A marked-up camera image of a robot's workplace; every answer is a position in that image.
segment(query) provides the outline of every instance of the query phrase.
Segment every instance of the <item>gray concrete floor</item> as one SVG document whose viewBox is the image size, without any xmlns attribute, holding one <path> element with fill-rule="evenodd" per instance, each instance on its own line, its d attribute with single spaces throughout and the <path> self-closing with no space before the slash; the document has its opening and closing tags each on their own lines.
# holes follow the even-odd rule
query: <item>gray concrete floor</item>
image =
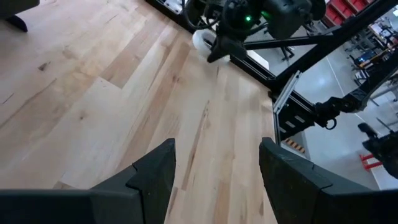
<svg viewBox="0 0 398 224">
<path fill-rule="evenodd" d="M 294 36 L 300 35 L 306 35 L 304 29 L 298 30 Z M 257 34 L 249 40 L 268 38 L 270 37 L 267 35 Z M 296 47 L 296 56 L 292 58 L 291 63 L 312 47 Z M 256 52 L 269 62 L 272 73 L 278 74 L 287 67 L 286 62 L 282 61 L 283 54 L 280 49 Z M 341 47 L 306 71 L 295 90 L 313 103 L 324 102 L 331 96 L 342 97 L 357 88 L 352 76 L 351 62 Z M 369 102 L 368 107 L 358 114 L 341 114 L 337 117 L 335 129 L 328 131 L 316 125 L 294 136 L 294 141 L 303 144 L 308 152 L 307 158 L 317 165 L 370 189 L 383 189 L 383 180 L 377 181 L 373 173 L 365 171 L 359 159 L 360 154 L 369 153 L 361 144 L 367 137 L 359 131 L 357 125 L 367 122 L 380 134 L 387 134 L 388 130 L 378 123 L 376 118 L 381 118 L 387 123 L 398 119 L 395 115 L 398 104 L 392 102 L 393 98 L 388 94 L 381 96 L 376 99 L 380 106 Z"/>
</svg>

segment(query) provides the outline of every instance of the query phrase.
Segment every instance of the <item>yellow and black warning stripe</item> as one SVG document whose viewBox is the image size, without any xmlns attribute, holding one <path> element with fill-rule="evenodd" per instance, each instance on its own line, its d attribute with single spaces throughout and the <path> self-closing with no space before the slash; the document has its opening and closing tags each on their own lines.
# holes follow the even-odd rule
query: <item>yellow and black warning stripe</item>
<svg viewBox="0 0 398 224">
<path fill-rule="evenodd" d="M 298 152 L 301 152 L 302 154 L 305 153 L 304 147 L 299 145 L 299 144 L 297 144 L 297 142 L 295 142 L 295 141 L 293 141 L 291 139 L 286 139 L 285 142 L 286 142 L 286 144 L 288 144 L 290 147 L 294 148 Z"/>
</svg>

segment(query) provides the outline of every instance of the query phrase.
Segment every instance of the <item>light wood plank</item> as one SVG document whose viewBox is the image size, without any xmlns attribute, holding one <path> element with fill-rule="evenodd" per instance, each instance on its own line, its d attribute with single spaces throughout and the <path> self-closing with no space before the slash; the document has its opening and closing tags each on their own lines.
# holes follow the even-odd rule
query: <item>light wood plank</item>
<svg viewBox="0 0 398 224">
<path fill-rule="evenodd" d="M 166 223 L 276 223 L 258 165 L 275 135 L 266 87 L 208 64 L 141 0 L 44 0 L 21 17 L 28 34 L 0 24 L 0 188 L 88 189 L 175 138 Z"/>
</svg>

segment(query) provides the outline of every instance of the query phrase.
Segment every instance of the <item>red stand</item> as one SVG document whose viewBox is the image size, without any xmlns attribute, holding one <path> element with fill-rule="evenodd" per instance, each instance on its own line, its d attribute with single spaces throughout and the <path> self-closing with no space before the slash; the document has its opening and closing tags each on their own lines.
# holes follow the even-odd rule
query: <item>red stand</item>
<svg viewBox="0 0 398 224">
<path fill-rule="evenodd" d="M 383 165 L 383 163 L 380 162 L 380 161 L 372 163 L 372 164 L 368 164 L 367 160 L 371 159 L 371 158 L 374 158 L 373 154 L 370 154 L 370 155 L 367 155 L 367 156 L 359 155 L 359 157 L 361 158 L 362 165 L 363 165 L 363 167 L 365 168 L 366 171 L 371 170 L 373 167 L 377 167 L 377 166 Z"/>
</svg>

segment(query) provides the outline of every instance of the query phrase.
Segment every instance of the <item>metal bracket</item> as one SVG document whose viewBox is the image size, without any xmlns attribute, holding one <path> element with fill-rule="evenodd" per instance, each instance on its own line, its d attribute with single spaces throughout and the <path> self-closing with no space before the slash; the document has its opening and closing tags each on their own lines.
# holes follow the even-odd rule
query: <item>metal bracket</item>
<svg viewBox="0 0 398 224">
<path fill-rule="evenodd" d="M 276 99 L 274 103 L 274 113 L 278 115 L 284 105 L 286 104 L 287 99 L 289 99 L 290 94 L 292 94 L 294 87 L 296 86 L 297 82 L 299 81 L 299 78 L 301 76 L 302 72 L 297 71 L 295 75 L 291 76 L 291 78 L 288 80 L 287 84 L 285 87 L 282 89 L 282 92 L 280 93 L 278 99 Z"/>
</svg>

